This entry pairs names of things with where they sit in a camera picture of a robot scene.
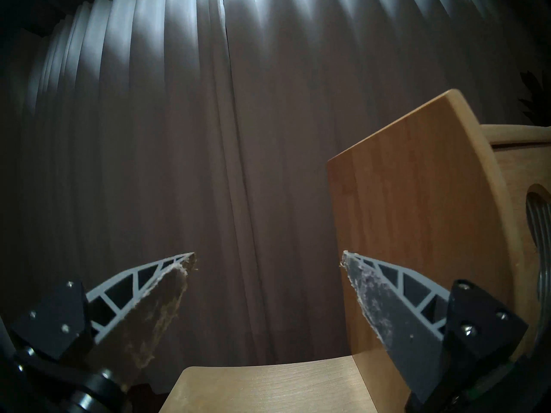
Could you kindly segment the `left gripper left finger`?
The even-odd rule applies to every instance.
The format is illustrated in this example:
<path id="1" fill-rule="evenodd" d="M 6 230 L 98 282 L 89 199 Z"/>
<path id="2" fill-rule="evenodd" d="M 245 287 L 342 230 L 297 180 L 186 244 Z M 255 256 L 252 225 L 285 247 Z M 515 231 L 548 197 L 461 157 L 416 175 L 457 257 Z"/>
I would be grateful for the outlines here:
<path id="1" fill-rule="evenodd" d="M 62 281 L 11 325 L 15 372 L 127 391 L 176 318 L 196 260 L 190 252 L 140 265 L 88 292 L 77 279 Z"/>

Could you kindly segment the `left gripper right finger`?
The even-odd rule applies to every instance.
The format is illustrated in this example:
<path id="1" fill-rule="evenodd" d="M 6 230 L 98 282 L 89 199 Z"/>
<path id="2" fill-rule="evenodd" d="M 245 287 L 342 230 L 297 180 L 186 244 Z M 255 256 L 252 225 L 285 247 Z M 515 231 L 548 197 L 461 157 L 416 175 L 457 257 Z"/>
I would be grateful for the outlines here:
<path id="1" fill-rule="evenodd" d="M 410 388 L 407 405 L 469 403 L 468 391 L 504 365 L 527 323 L 484 289 L 447 290 L 420 273 L 344 251 L 363 316 Z"/>

